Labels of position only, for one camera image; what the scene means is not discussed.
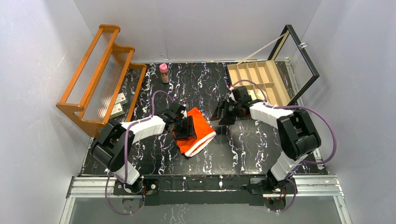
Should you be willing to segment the orange boxer underwear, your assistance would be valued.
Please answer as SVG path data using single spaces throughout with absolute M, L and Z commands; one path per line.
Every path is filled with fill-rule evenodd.
M 187 116 L 192 116 L 197 139 L 176 140 L 180 153 L 186 157 L 193 157 L 201 152 L 216 136 L 216 132 L 210 127 L 201 111 L 194 107 L 187 112 Z

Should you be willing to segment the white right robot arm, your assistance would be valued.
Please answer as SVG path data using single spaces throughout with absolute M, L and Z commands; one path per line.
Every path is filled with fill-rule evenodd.
M 245 86 L 232 87 L 220 98 L 210 117 L 219 125 L 233 125 L 236 118 L 262 121 L 278 130 L 282 152 L 267 172 L 273 184 L 286 180 L 312 151 L 321 145 L 320 136 L 305 109 L 286 110 L 268 105 L 263 99 L 252 99 Z

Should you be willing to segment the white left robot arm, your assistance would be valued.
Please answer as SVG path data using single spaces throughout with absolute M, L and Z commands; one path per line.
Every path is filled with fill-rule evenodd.
M 89 154 L 114 173 L 122 183 L 133 185 L 140 173 L 128 161 L 131 146 L 147 137 L 172 132 L 176 140 L 196 139 L 192 116 L 185 106 L 171 105 L 149 117 L 132 122 L 111 120 L 101 130 L 89 148 Z

